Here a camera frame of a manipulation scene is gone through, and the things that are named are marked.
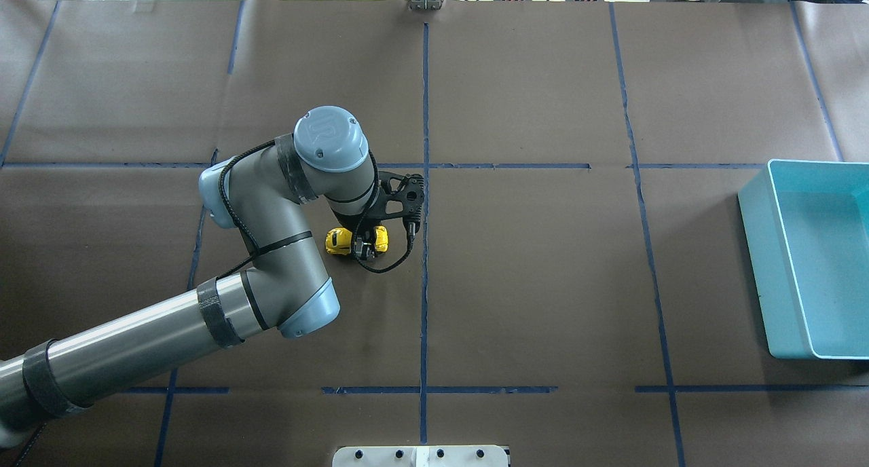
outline blue tape line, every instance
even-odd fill
[[[175,394],[229,394],[229,387],[176,387]]]
[[[432,169],[591,169],[590,164],[431,164]]]
[[[733,169],[733,170],[758,170],[766,167],[766,164],[640,164],[640,169]],[[633,164],[627,165],[627,169],[633,169]]]
[[[664,309],[661,306],[661,292],[658,289],[658,272],[654,265],[652,253],[652,236],[649,232],[648,217],[646,217],[646,201],[643,199],[642,179],[640,179],[640,162],[637,157],[637,145],[633,137],[633,126],[627,110],[627,84],[625,81],[624,64],[621,61],[621,46],[618,45],[618,26],[615,21],[615,6],[609,3],[609,19],[612,24],[612,46],[615,49],[615,62],[618,66],[618,82],[621,85],[621,104],[625,112],[625,127],[627,137],[631,142],[631,162],[633,166],[633,182],[637,187],[637,202],[640,205],[640,220],[643,226],[643,239],[646,243],[646,259],[652,272],[652,287],[654,288],[654,305],[658,312],[658,335],[661,340],[661,356],[664,359],[664,374],[667,378],[668,396],[670,399],[670,418],[673,421],[673,437],[676,440],[676,457],[680,467],[685,467],[685,451],[682,448],[682,427],[679,423],[679,409],[676,406],[676,391],[673,388],[673,368],[670,365],[670,351],[667,346],[667,330],[664,327]]]
[[[800,26],[800,16],[797,14],[797,6],[794,2],[791,2],[791,17],[794,18],[794,27],[797,30],[797,40],[800,41],[800,50],[803,52],[803,59],[806,61],[806,66],[809,70],[809,77],[812,79],[812,86],[815,90],[815,96],[817,97],[817,103],[820,104],[821,114],[824,115],[824,124],[826,124],[826,131],[828,131],[830,135],[830,140],[832,141],[832,149],[836,152],[836,159],[838,161],[843,161],[842,157],[842,149],[838,145],[838,137],[836,136],[836,131],[832,129],[832,121],[830,121],[830,114],[826,109],[826,101],[824,101],[824,94],[820,92],[820,86],[817,84],[817,77],[814,73],[814,67],[812,65],[812,58],[809,58],[809,50],[806,48],[806,39],[803,37],[803,28]]]
[[[211,162],[208,166],[214,166],[217,161],[217,149],[211,154]],[[208,210],[202,205],[199,209],[199,226],[196,227],[196,242],[193,244],[193,257],[190,259],[190,275],[187,276],[187,290],[195,286],[196,269],[199,268],[199,254],[202,252],[202,228],[205,226],[205,214]]]
[[[344,394],[419,394],[420,388],[417,386],[386,386],[386,387],[322,387],[320,388],[323,394],[327,395],[344,395]]]
[[[168,387],[130,387],[121,394],[167,394]],[[175,387],[175,394],[229,394],[229,387]]]
[[[428,443],[428,208],[431,198],[428,157],[428,22],[422,26],[422,312],[420,322],[420,445]]]
[[[238,3],[238,16],[236,16],[236,32],[232,37],[232,50],[229,52],[229,65],[226,67],[226,74],[232,75],[232,71],[236,68],[236,50],[238,50],[238,37],[242,32],[242,13],[244,12],[243,0]]]
[[[377,164],[377,166],[385,169],[424,169],[425,163],[422,164]],[[428,164],[429,169],[437,170],[460,170],[460,169],[585,169],[590,170],[590,164]]]
[[[417,386],[358,386],[358,387],[322,387],[326,395],[350,394],[421,394]],[[551,394],[556,392],[556,386],[431,386],[426,387],[426,394]]]
[[[168,389],[166,390],[166,403],[164,405],[164,417],[160,424],[160,437],[158,439],[158,451],[154,455],[154,467],[161,467],[162,454],[166,446],[166,436],[168,435],[168,421],[172,415],[172,400],[174,398],[174,384],[178,379],[178,369],[173,369],[170,377],[168,377]]]
[[[165,394],[167,391],[168,387],[130,387],[121,394]]]
[[[676,392],[866,392],[869,386],[848,384],[720,384],[720,386],[674,386]],[[669,392],[667,386],[637,386],[639,394]]]
[[[211,164],[156,162],[9,162],[4,167],[22,169],[207,169]]]
[[[422,169],[423,164],[382,164],[377,162],[377,166],[382,169]]]
[[[33,86],[34,78],[37,76],[37,69],[39,68],[39,63],[41,62],[41,59],[43,59],[43,54],[45,54],[45,46],[49,42],[49,36],[52,36],[52,30],[57,19],[57,10],[59,9],[60,1],[58,0],[55,3],[54,10],[52,10],[52,18],[49,19],[49,25],[47,25],[47,27],[45,28],[43,42],[39,44],[39,50],[37,50],[37,57],[33,60],[31,74],[28,75],[27,83],[24,84],[24,91],[21,93],[21,99],[18,101],[18,107],[16,107],[15,115],[13,115],[12,117],[12,124],[10,124],[9,126],[9,132],[6,133],[6,142],[3,144],[3,151],[0,151],[0,167],[2,167],[3,163],[6,161],[6,155],[9,155],[9,148],[12,147],[12,137],[15,136],[15,130],[18,129],[18,121],[21,120],[21,113],[24,111],[24,105],[27,102],[27,96],[31,93],[31,87]]]
[[[432,386],[429,394],[552,394],[556,386]]]

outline plastic tray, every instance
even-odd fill
[[[770,160],[739,206],[770,353],[869,359],[869,164]]]

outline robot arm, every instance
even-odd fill
[[[394,174],[382,176],[383,183],[359,124],[337,107],[312,109],[292,134],[205,170],[205,207],[217,225],[240,229],[252,267],[0,362],[0,449],[21,443],[35,424],[78,414],[261,331],[298,338],[331,322],[338,299],[300,205],[326,197],[354,232],[356,259],[375,255],[382,219],[402,217],[412,245],[422,177],[400,177],[391,189]],[[403,209],[388,214],[390,200]]]

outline light blue joint cover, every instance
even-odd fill
[[[369,155],[369,140],[345,109],[324,105],[308,111],[293,130],[295,152],[308,165],[328,172],[350,171]]]
[[[277,329],[285,338],[304,337],[332,322],[340,310],[341,304],[338,303],[332,278],[329,278],[307,303],[278,325]]]
[[[232,217],[229,215],[229,211],[226,210],[226,205],[220,197],[220,172],[231,160],[232,158],[229,158],[229,160],[209,167],[199,175],[199,195],[202,197],[202,205],[208,210],[211,219],[214,219],[218,226],[226,229],[235,228],[236,224],[232,222]],[[227,194],[229,194],[230,173],[232,171],[227,172],[226,177],[223,179],[223,188],[226,189]]]

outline white mounting plate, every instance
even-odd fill
[[[508,451],[497,445],[344,447],[332,467],[509,467]]]

